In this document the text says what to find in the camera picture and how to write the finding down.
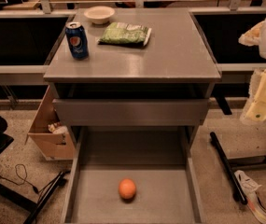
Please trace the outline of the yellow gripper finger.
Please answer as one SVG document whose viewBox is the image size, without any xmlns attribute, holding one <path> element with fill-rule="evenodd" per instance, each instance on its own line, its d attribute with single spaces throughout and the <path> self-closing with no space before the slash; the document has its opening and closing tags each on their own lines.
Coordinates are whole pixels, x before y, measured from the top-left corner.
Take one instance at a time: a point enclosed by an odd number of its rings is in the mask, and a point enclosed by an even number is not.
<svg viewBox="0 0 266 224">
<path fill-rule="evenodd" d="M 249 84 L 247 99 L 240 121 L 246 125 L 262 123 L 266 120 L 266 69 L 256 69 Z"/>
<path fill-rule="evenodd" d="M 238 42 L 245 46 L 257 46 L 259 44 L 260 30 L 263 26 L 263 21 L 257 23 L 251 29 L 242 34 Z"/>
</svg>

